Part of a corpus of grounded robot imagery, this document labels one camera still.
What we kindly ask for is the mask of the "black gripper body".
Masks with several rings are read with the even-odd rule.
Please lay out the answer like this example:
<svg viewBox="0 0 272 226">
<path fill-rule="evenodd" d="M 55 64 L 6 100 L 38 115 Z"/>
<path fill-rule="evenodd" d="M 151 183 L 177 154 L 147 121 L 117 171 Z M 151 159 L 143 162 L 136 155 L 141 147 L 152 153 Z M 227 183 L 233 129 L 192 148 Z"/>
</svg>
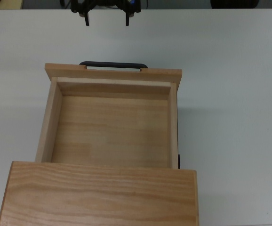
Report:
<svg viewBox="0 0 272 226">
<path fill-rule="evenodd" d="M 122 6 L 126 4 L 125 0 L 92 0 L 94 6 Z"/>
</svg>

